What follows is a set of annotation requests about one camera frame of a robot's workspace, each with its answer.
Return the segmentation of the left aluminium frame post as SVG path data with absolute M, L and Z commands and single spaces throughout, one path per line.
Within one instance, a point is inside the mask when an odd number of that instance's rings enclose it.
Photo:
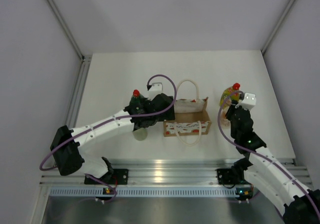
M 80 60 L 83 60 L 84 55 L 79 47 L 79 45 L 76 42 L 76 39 L 74 38 L 74 35 L 72 34 L 65 18 L 63 17 L 61 11 L 59 10 L 56 2 L 54 0 L 45 0 L 49 9 L 52 11 L 56 21 L 58 22 L 60 28 L 62 29 L 63 33 L 65 34 L 67 40 L 71 44 L 73 50 L 75 51 L 76 55 Z

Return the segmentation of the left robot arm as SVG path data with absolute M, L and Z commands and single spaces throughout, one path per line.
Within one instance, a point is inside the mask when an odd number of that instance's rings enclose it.
M 60 127 L 50 146 L 56 167 L 61 176 L 76 172 L 86 175 L 85 184 L 107 184 L 114 176 L 114 169 L 106 157 L 95 157 L 93 148 L 108 139 L 158 122 L 175 119 L 174 98 L 164 93 L 153 99 L 141 97 L 106 119 L 83 127 Z

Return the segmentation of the right black mount plate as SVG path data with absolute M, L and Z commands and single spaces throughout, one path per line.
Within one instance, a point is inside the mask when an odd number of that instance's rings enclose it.
M 219 168 L 216 173 L 220 185 L 231 187 L 239 183 L 237 174 L 231 168 Z

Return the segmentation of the left black mount plate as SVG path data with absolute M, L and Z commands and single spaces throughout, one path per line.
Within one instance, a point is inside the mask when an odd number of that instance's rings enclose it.
M 100 178 L 91 174 L 86 174 L 84 179 L 85 185 L 127 185 L 129 178 L 129 170 L 125 168 L 116 168 L 113 173 L 108 172 Z

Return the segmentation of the right aluminium frame post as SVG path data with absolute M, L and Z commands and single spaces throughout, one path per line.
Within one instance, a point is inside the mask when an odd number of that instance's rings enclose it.
M 282 26 L 284 25 L 284 23 L 286 22 L 286 19 L 288 18 L 288 16 L 290 15 L 290 12 L 293 10 L 296 2 L 298 0 L 288 0 L 279 16 L 279 18 L 277 19 L 275 25 L 273 26 L 270 34 L 268 35 L 264 45 L 261 48 L 261 54 L 262 56 L 265 55 L 265 53 L 267 52 L 268 48 L 270 47 L 270 45 L 272 44 L 272 42 L 274 41 L 274 39 L 276 38 L 277 34 L 279 33 L 279 31 L 281 30 Z

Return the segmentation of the yellow-green red-capped bottle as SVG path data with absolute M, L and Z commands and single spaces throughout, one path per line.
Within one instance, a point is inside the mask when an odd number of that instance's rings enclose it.
M 239 91 L 241 85 L 239 83 L 234 83 L 232 86 L 226 88 L 220 98 L 219 106 L 223 109 L 226 107 L 229 107 L 232 103 L 232 101 L 239 101 L 240 94 L 235 93 L 234 95 L 231 95 L 232 93 Z

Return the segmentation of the burlap watermelon canvas bag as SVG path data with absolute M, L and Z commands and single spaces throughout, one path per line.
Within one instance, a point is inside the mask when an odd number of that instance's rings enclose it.
M 187 147 L 197 145 L 203 135 L 209 133 L 211 119 L 207 112 L 208 98 L 200 98 L 198 84 L 191 79 L 183 79 L 177 89 L 190 82 L 195 86 L 194 99 L 177 99 L 174 103 L 175 119 L 163 122 L 163 136 L 176 137 Z

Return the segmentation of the aluminium frame post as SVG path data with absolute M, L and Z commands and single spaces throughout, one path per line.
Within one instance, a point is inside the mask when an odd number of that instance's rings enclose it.
M 63 33 L 65 34 L 67 40 L 71 44 L 73 50 L 75 51 L 76 55 L 80 60 L 83 60 L 84 55 L 79 47 L 79 45 L 76 42 L 76 39 L 74 38 L 74 35 L 72 34 L 65 18 L 63 17 L 61 11 L 59 10 L 56 2 L 54 0 L 45 0 L 49 9 L 52 11 L 56 21 L 58 22 L 60 28 L 62 29 Z
M 281 30 L 282 26 L 284 25 L 284 23 L 286 22 L 286 19 L 288 18 L 288 16 L 290 15 L 290 12 L 293 10 L 296 2 L 298 0 L 288 0 L 279 16 L 279 18 L 277 19 L 275 25 L 273 26 L 270 34 L 268 35 L 264 45 L 261 48 L 261 54 L 262 56 L 265 55 L 265 53 L 267 52 L 268 48 L 270 47 L 270 45 L 272 44 L 272 42 L 274 41 L 274 39 L 276 38 L 277 34 L 279 33 L 279 31 Z

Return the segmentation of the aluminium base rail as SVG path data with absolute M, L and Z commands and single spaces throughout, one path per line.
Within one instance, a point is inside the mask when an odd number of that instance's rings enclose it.
M 214 161 L 114 161 L 114 169 L 128 169 L 128 186 L 196 186 L 209 187 L 218 185 L 217 169 L 230 168 L 231 162 Z M 313 183 L 305 166 L 296 165 L 293 160 L 282 162 L 283 166 L 303 184 L 313 187 Z M 39 184 L 42 186 L 82 186 L 85 175 L 79 171 L 61 176 L 58 170 L 49 170 L 41 174 Z

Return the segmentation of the cream pump lotion bottle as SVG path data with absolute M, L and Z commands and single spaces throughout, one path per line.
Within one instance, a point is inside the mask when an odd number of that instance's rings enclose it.
M 226 106 L 222 111 L 220 115 L 220 125 L 222 128 L 227 129 L 231 126 L 231 122 L 227 119 L 226 115 L 229 110 L 229 106 Z

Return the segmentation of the dark green red-capped bottle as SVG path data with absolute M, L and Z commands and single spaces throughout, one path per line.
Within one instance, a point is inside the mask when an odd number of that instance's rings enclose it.
M 132 93 L 129 105 L 134 109 L 134 110 L 140 110 L 145 107 L 146 101 L 148 99 L 144 97 L 139 90 L 135 89 Z

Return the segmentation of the black mount plate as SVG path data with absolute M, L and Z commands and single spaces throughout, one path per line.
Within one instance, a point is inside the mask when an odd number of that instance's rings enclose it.
M 85 185 L 127 185 L 129 178 L 129 170 L 125 168 L 116 168 L 113 173 L 108 172 L 100 178 L 91 174 L 86 174 L 84 179 Z
M 220 185 L 231 187 L 239 183 L 237 174 L 231 168 L 219 168 L 216 173 Z

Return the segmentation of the pale green white-capped bottle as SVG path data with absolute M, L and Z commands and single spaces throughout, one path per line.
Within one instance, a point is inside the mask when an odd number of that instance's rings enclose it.
M 146 128 L 134 130 L 132 134 L 137 141 L 144 141 L 148 137 L 148 131 Z

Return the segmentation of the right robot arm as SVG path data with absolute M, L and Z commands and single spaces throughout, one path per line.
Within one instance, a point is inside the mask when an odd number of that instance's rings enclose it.
M 231 105 L 226 118 L 230 121 L 231 143 L 244 158 L 233 169 L 239 182 L 255 186 L 276 208 L 286 224 L 318 224 L 320 191 L 311 190 L 295 178 L 253 131 L 250 111 Z

